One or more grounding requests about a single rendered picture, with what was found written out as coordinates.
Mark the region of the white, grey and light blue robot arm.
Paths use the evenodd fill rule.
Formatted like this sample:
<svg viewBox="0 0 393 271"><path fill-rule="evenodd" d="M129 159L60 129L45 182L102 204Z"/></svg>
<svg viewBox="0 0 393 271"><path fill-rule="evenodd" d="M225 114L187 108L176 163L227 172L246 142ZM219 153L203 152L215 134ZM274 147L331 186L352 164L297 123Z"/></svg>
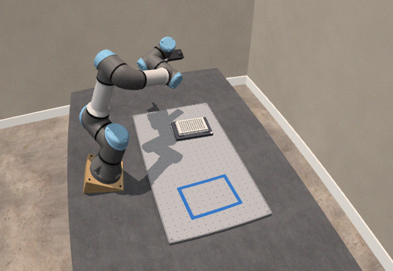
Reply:
<svg viewBox="0 0 393 271"><path fill-rule="evenodd" d="M154 85L167 85L176 88L181 83L182 74L165 62L184 58L181 49L175 48L176 41L164 37L137 61L140 70L131 68L110 50L103 50L95 57L94 65L98 73L92 102L82 109L79 120L100 145L99 153L90 164L90 173L97 181L113 184L120 179L121 161L130 139L124 126L109 120L108 106L114 87L140 90Z"/></svg>

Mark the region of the blue tape outline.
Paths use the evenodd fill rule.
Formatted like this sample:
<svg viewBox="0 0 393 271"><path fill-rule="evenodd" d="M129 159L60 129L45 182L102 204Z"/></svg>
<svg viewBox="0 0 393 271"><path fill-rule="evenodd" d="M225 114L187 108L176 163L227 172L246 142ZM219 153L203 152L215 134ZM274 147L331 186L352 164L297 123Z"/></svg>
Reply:
<svg viewBox="0 0 393 271"><path fill-rule="evenodd" d="M191 211L191 209L190 209L190 207L189 207L189 205L188 205L188 203L187 203L187 201L186 201L186 199L185 199L185 197L184 197L184 195L183 195L183 193L182 193L181 189L185 189L185 188L188 188L188 187L192 187L192 186L196 186L196 185L203 184L203 183L206 183L206 182L210 182L210 181L213 181L213 180L216 180L216 179L219 179L219 178L224 178L226 180L227 184L229 185L230 189L232 190L232 192L235 195L235 197L236 197L238 202L233 203L231 205L224 206L222 208L218 208L216 210L209 211L207 213L203 213L203 214L199 214L199 215L194 216L192 211ZM186 185L186 186L178 187L177 190L178 190L178 192L179 192L179 194L181 196L181 199L182 199L182 201L183 201L183 203L184 203L184 205L185 205L185 207L186 207L186 209L187 209L187 211L188 211L188 213L190 215L191 220L194 220L194 219L197 219L197 218L201 218L203 216L207 216L209 214L213 214L213 213L216 213L216 212L219 212L219 211L222 211L222 210L226 210L228 208L231 208L233 206L237 206L237 205L240 205L240 204L243 203L241 201L240 197L238 196L238 194L236 193L235 189L233 188L232 184L228 180L226 174L220 175L220 176L216 176L214 178L206 179L204 181L200 181L200 182L197 182L197 183L189 184L189 185Z"/></svg>

